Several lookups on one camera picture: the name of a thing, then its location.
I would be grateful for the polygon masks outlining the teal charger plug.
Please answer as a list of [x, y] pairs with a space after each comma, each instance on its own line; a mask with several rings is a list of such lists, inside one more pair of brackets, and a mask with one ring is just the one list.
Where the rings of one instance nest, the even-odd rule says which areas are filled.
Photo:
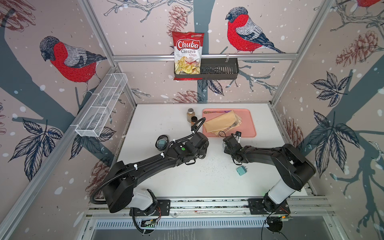
[[247, 169], [244, 166], [240, 166], [240, 167], [236, 168], [236, 171], [237, 171], [239, 176], [243, 176], [244, 174], [247, 173]]
[[157, 144], [159, 149], [163, 149], [167, 146], [167, 141], [164, 139], [161, 139], [161, 140], [158, 140]]

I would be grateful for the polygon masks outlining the clear pouch black zipper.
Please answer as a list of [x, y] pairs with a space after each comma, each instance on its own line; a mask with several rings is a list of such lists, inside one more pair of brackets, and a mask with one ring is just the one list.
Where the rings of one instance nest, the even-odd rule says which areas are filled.
[[155, 147], [158, 151], [164, 151], [169, 144], [169, 138], [167, 135], [161, 135], [158, 137]]

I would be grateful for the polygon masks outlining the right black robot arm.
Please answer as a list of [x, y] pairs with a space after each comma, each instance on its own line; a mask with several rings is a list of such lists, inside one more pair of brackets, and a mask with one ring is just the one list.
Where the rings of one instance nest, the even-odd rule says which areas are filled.
[[291, 144], [278, 148], [256, 148], [244, 146], [236, 137], [223, 139], [224, 152], [241, 164], [261, 163], [273, 165], [280, 174], [280, 180], [265, 194], [263, 205], [268, 213], [276, 212], [282, 203], [295, 191], [300, 191], [315, 175], [316, 168]]

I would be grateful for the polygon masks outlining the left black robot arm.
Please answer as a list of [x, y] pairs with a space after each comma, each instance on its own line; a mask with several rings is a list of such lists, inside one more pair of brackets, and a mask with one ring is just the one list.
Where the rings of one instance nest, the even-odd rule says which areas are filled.
[[150, 189], [136, 187], [150, 177], [180, 165], [193, 165], [203, 159], [209, 146], [208, 138], [199, 132], [171, 141], [164, 151], [146, 160], [127, 164], [115, 163], [103, 182], [90, 195], [90, 203], [107, 205], [110, 213], [126, 207], [139, 209], [144, 215], [152, 215], [158, 208], [158, 200]]

